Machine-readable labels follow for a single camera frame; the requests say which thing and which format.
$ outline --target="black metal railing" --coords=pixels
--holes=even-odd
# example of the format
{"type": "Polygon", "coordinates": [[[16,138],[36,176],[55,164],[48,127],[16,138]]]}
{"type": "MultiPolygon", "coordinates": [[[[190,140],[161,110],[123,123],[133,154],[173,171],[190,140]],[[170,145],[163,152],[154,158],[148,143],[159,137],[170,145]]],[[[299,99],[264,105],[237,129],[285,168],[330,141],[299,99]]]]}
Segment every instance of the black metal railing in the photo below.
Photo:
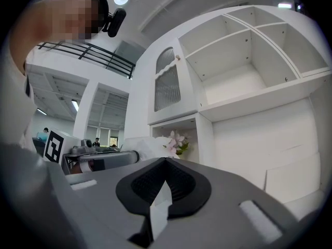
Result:
{"type": "Polygon", "coordinates": [[[48,48],[52,50],[54,49],[57,51],[67,52],[78,56],[78,59],[85,58],[93,62],[105,65],[106,69],[113,71],[115,70],[119,73],[122,73],[126,75],[129,79],[132,78],[132,74],[135,68],[135,64],[126,60],[125,58],[90,43],[75,44],[60,41],[58,43],[45,42],[39,44],[38,46],[38,49],[48,48]]]}

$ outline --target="person sitting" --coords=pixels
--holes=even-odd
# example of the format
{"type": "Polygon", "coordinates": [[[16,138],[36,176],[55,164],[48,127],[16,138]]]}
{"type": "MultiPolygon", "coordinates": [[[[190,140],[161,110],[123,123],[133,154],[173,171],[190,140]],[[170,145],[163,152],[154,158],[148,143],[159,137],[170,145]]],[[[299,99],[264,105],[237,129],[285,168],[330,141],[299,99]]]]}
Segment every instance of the person sitting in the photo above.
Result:
{"type": "Polygon", "coordinates": [[[120,148],[118,148],[115,144],[113,144],[111,148],[113,148],[115,151],[120,151],[120,148]]]}
{"type": "Polygon", "coordinates": [[[96,137],[96,138],[95,138],[95,142],[93,142],[92,146],[93,146],[93,147],[100,147],[99,137],[96,137]]]}
{"type": "Polygon", "coordinates": [[[37,133],[37,139],[38,140],[41,140],[41,141],[43,141],[43,142],[46,142],[46,140],[47,140],[47,137],[48,137],[48,128],[47,127],[45,127],[44,128],[44,130],[42,131],[42,132],[38,132],[37,133]]]}

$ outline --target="pink flower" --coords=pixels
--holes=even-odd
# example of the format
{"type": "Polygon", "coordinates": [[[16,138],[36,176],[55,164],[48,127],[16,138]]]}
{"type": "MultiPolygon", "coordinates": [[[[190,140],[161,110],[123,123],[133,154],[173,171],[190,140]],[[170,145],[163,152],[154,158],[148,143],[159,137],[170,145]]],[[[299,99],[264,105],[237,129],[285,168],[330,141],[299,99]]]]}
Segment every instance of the pink flower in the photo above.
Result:
{"type": "Polygon", "coordinates": [[[176,145],[176,140],[175,139],[172,139],[170,141],[170,143],[168,143],[168,145],[166,146],[166,148],[172,152],[172,153],[175,153],[176,154],[176,147],[174,147],[176,145]]]}
{"type": "Polygon", "coordinates": [[[174,133],[174,131],[171,132],[171,135],[169,136],[170,139],[174,139],[175,140],[175,145],[174,147],[182,147],[182,142],[185,139],[184,136],[180,136],[179,133],[174,133]]]}

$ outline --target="cabinet door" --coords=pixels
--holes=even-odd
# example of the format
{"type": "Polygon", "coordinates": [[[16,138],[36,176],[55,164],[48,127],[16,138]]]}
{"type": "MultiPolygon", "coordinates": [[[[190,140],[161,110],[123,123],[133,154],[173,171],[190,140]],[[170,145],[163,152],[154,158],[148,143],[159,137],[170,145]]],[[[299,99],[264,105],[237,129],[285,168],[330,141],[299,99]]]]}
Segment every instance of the cabinet door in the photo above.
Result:
{"type": "Polygon", "coordinates": [[[165,44],[156,59],[149,96],[148,124],[198,111],[186,59],[178,39],[165,44]]]}

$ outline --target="white pillar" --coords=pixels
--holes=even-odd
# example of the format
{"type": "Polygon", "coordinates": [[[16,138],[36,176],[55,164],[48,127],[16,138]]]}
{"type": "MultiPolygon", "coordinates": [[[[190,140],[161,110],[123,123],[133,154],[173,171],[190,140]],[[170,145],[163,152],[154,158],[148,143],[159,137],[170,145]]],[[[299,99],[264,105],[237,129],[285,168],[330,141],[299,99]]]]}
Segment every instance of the white pillar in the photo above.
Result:
{"type": "Polygon", "coordinates": [[[97,89],[98,89],[98,81],[90,80],[83,93],[83,97],[79,104],[79,109],[76,115],[74,131],[73,131],[73,136],[77,137],[78,139],[85,138],[91,107],[97,89]]]}
{"type": "Polygon", "coordinates": [[[97,128],[97,137],[100,138],[100,126],[98,126],[98,128],[97,128]]]}

